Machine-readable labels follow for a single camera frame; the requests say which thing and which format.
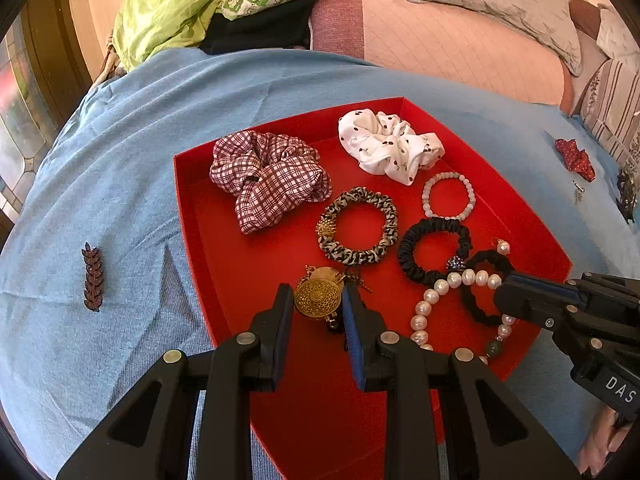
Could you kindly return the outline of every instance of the green bead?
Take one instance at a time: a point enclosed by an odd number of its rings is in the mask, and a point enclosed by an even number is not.
[[[489,357],[498,357],[502,353],[502,343],[498,340],[493,340],[486,345],[486,354]]]

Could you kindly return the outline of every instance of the stained glass window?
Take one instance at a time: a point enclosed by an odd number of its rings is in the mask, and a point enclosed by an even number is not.
[[[13,222],[57,133],[31,70],[18,17],[0,42],[0,208]]]

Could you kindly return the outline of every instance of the white bead bracelet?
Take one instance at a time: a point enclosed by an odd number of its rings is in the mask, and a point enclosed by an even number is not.
[[[466,192],[469,195],[469,203],[466,205],[465,209],[459,215],[457,215],[457,216],[445,216],[444,219],[445,220],[455,219],[455,220],[460,220],[462,222],[463,220],[466,220],[466,218],[471,214],[471,212],[473,211],[474,207],[476,206],[476,194],[474,193],[474,188],[473,188],[473,186],[471,186],[471,183],[469,182],[469,179],[467,177],[465,177],[464,175],[459,174],[459,173],[457,173],[455,171],[446,171],[444,173],[438,173],[438,174],[432,176],[424,184],[424,189],[422,190],[422,209],[424,211],[424,215],[427,218],[431,218],[431,217],[434,217],[434,216],[436,216],[436,217],[439,216],[439,215],[434,214],[433,211],[431,210],[431,205],[429,204],[429,194],[431,193],[431,187],[433,187],[434,184],[436,184],[437,182],[439,182],[441,180],[444,180],[446,178],[456,178],[460,182],[462,182],[462,184],[465,185]]]
[[[415,316],[411,318],[410,325],[414,333],[411,340],[420,348],[433,350],[433,346],[428,344],[429,334],[427,328],[427,317],[431,313],[433,305],[438,303],[441,296],[449,292],[451,288],[458,288],[462,283],[465,285],[486,285],[491,290],[495,290],[502,284],[502,278],[498,274],[489,273],[486,270],[479,270],[476,273],[473,269],[465,269],[460,275],[457,272],[450,272],[446,280],[437,280],[433,288],[428,288],[424,292],[424,300],[415,306]],[[506,314],[502,315],[502,324],[498,327],[498,334],[495,339],[489,341],[485,347],[486,354],[479,356],[484,363],[489,363],[489,358],[498,357],[502,353],[502,342],[511,335],[511,325],[516,319]]]

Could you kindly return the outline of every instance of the plaid scrunchie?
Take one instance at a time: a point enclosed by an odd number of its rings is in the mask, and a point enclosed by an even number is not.
[[[218,140],[210,179],[232,193],[240,230],[249,234],[276,225],[285,212],[303,202],[331,196],[320,155],[297,137],[247,130]]]

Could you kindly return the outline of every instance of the white polka dot scrunchie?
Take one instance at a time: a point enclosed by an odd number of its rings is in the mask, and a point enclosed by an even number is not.
[[[338,121],[342,147],[360,161],[367,173],[392,178],[410,186],[420,169],[428,169],[444,155],[434,133],[416,135],[397,115],[353,110]]]

